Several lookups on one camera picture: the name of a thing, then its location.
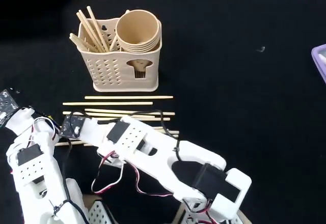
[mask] black wire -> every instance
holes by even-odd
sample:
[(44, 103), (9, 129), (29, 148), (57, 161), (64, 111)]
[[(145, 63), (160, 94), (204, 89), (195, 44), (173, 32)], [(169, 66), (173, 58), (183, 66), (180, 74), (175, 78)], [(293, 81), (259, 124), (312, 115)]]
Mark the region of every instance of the black wire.
[(79, 130), (78, 134), (75, 133), (74, 129), (72, 128), (72, 124), (71, 124), (71, 117), (73, 116), (74, 113), (81, 113), (83, 116), (85, 116), (86, 118), (89, 118), (89, 119), (91, 119), (92, 117), (90, 117), (86, 112), (79, 111), (79, 110), (73, 110), (70, 113), (69, 118), (68, 118), (68, 124), (69, 124), (70, 130), (71, 130), (72, 134), (74, 135), (74, 137), (78, 138), (80, 136), (80, 130)]
[(68, 161), (71, 149), (72, 149), (72, 144), (71, 144), (71, 141), (70, 141), (69, 138), (66, 138), (66, 140), (67, 140), (67, 142), (69, 144), (69, 149), (68, 149), (67, 155), (66, 155), (66, 157), (65, 157), (65, 159), (63, 160), (63, 163), (62, 163), (62, 182), (63, 182), (63, 187), (64, 187), (64, 190), (65, 190), (67, 199), (64, 200), (62, 202), (62, 204), (60, 204), (60, 206), (54, 207), (54, 213), (53, 214), (56, 215), (60, 211), (62, 206), (64, 206), (66, 203), (70, 203), (80, 213), (80, 215), (82, 216), (84, 222), (86, 224), (89, 224), (89, 222), (87, 221), (87, 218), (86, 218), (84, 212), (82, 211), (82, 209), (76, 203), (74, 203), (71, 200), (71, 197), (70, 197), (70, 193), (69, 193), (69, 189), (68, 189), (67, 181), (66, 181), (66, 164), (67, 164), (67, 161)]
[(65, 189), (67, 200), (71, 200), (70, 193), (69, 193), (68, 186), (67, 186), (67, 181), (66, 181), (66, 164), (67, 164), (67, 161), (68, 161), (71, 149), (72, 149), (72, 144), (71, 144), (71, 141), (69, 138), (66, 138), (66, 140), (69, 144), (69, 149), (68, 149), (67, 155), (62, 163), (62, 180), (63, 180), (63, 188)]
[(82, 209), (77, 204), (75, 204), (72, 200), (64, 200), (62, 202), (62, 204), (60, 204), (60, 206), (55, 206), (53, 214), (56, 215), (66, 203), (70, 203), (80, 213), (80, 215), (83, 218), (84, 222), (86, 224), (89, 224), (89, 222), (88, 222), (84, 212), (82, 211)]
[(207, 199), (207, 203), (205, 205), (205, 207), (201, 210), (196, 210), (194, 211), (192, 208), (190, 208), (189, 204), (186, 202), (186, 200), (183, 200), (183, 203), (187, 206), (188, 210), (191, 212), (191, 213), (202, 213), (205, 209), (207, 209), (207, 207), (210, 205), (211, 203), (211, 200), (208, 199), (206, 196), (205, 198)]

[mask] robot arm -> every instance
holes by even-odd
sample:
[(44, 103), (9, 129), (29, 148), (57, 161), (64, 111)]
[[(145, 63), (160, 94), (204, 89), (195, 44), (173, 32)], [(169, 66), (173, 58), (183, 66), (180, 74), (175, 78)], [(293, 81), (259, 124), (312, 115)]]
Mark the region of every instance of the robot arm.
[[(46, 118), (34, 119), (32, 108), (18, 108), (8, 98), (6, 91), (0, 93), (0, 126), (5, 125), (18, 136), (7, 151), (7, 159), (27, 224), (57, 223), (57, 220), (69, 224), (88, 223), (78, 184), (73, 179), (63, 179), (53, 157), (60, 136), (93, 144), (104, 159), (111, 155), (104, 164), (123, 167), (129, 163), (136, 171), (140, 169), (157, 179), (175, 199), (187, 205), (186, 212), (192, 222), (187, 218), (183, 223), (233, 219), (251, 185), (250, 177), (237, 169), (225, 173), (226, 162), (219, 155), (188, 141), (178, 143), (175, 138), (131, 117), (98, 125), (94, 118), (70, 115), (57, 135), (57, 128), (49, 125)], [(177, 153), (184, 161), (203, 165), (191, 186), (180, 182), (171, 169), (178, 160)], [(68, 193), (63, 180), (66, 180)], [(65, 204), (68, 195), (75, 206)]]
[[(4, 108), (5, 104), (13, 110)], [(0, 93), (0, 114), (5, 114), (3, 119), (11, 116), (2, 125), (17, 135), (6, 155), (19, 193), (24, 222), (44, 224), (58, 223), (57, 220), (60, 220), (63, 223), (84, 223), (76, 208), (70, 204), (62, 205), (68, 198), (63, 182), (66, 179), (62, 178), (53, 157), (55, 144), (59, 140), (58, 128), (49, 118), (34, 119), (35, 111), (32, 108), (19, 108), (7, 91)], [(73, 179), (67, 179), (66, 183), (71, 200), (86, 215), (78, 184)]]
[[(205, 208), (207, 198), (212, 199), (209, 213), (213, 219), (234, 218), (251, 185), (250, 177), (238, 169), (224, 173), (226, 162), (219, 155), (188, 141), (180, 141), (176, 149), (176, 139), (128, 116), (107, 125), (98, 125), (94, 118), (67, 116), (61, 135), (74, 138), (76, 132), (78, 139), (97, 146), (99, 155), (104, 157), (110, 152), (119, 155), (109, 157), (105, 164), (121, 167), (129, 163), (158, 180), (175, 199), (188, 203), (192, 209), (187, 211), (196, 219), (207, 219), (205, 213), (195, 213), (196, 209)], [(182, 160), (203, 165), (193, 186), (180, 182), (171, 169), (178, 160), (176, 150)]]

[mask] black cloth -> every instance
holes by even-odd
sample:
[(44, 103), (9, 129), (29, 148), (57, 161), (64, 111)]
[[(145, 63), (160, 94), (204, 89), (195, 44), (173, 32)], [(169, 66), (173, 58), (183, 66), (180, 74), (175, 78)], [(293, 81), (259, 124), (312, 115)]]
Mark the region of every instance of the black cloth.
[[(253, 223), (322, 221), (326, 85), (311, 49), (326, 43), (326, 0), (0, 0), (1, 87), (59, 123), (61, 111), (71, 109), (62, 102), (99, 95), (68, 39), (77, 33), (75, 13), (87, 5), (99, 19), (146, 9), (161, 20), (159, 88), (152, 94), (175, 99), (155, 101), (154, 108), (174, 110), (169, 128), (223, 156), (227, 170), (252, 178), (241, 210)], [(0, 138), (0, 218), (22, 223), (5, 157), (14, 135), (2, 130)], [(59, 163), (66, 150), (56, 149)], [(83, 193), (98, 163), (94, 148), (73, 148), (67, 172)], [(192, 166), (175, 168), (184, 181), (193, 179)], [(98, 187), (118, 171), (104, 167)], [(178, 203), (137, 194), (134, 178), (127, 168), (104, 195), (119, 223), (171, 221)], [(164, 192), (145, 174), (140, 186)]]

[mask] utensil holder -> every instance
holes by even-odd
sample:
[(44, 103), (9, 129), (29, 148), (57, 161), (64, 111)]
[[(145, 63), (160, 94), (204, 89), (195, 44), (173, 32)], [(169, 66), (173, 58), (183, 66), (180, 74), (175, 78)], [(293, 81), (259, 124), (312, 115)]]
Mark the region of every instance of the utensil holder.
[[(119, 18), (97, 20), (102, 26), (104, 38), (111, 45), (115, 28)], [(94, 89), (98, 92), (152, 92), (158, 87), (158, 63), (159, 54), (162, 48), (161, 23), (160, 42), (158, 48), (147, 53), (131, 53), (121, 51), (121, 46), (117, 41), (112, 52), (93, 53), (82, 51), (78, 48), (84, 59), (86, 67), (93, 80)], [(92, 43), (84, 27), (80, 24), (78, 37), (88, 43)], [(137, 71), (131, 66), (130, 61), (138, 60), (150, 63), (146, 67), (146, 72), (141, 78), (137, 78)]]

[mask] paper cup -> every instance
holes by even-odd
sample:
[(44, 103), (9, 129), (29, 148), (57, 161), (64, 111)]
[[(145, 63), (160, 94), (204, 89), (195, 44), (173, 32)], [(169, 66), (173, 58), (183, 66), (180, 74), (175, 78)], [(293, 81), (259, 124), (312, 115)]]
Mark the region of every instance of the paper cup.
[(159, 22), (155, 15), (145, 10), (132, 10), (118, 20), (116, 34), (125, 50), (148, 49), (159, 41)]

